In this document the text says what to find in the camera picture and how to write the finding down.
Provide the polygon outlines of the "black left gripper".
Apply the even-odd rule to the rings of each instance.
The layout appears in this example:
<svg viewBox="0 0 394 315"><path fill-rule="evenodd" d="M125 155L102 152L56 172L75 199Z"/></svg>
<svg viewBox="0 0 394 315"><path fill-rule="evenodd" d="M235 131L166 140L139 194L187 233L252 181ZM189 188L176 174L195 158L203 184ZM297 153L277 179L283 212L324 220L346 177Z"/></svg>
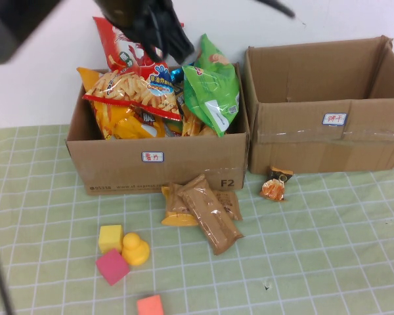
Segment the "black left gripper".
<svg viewBox="0 0 394 315"><path fill-rule="evenodd" d="M171 1L101 0L96 4L104 17L126 37L140 43L154 62L166 60L167 44L176 63L184 63L194 53Z"/></svg>

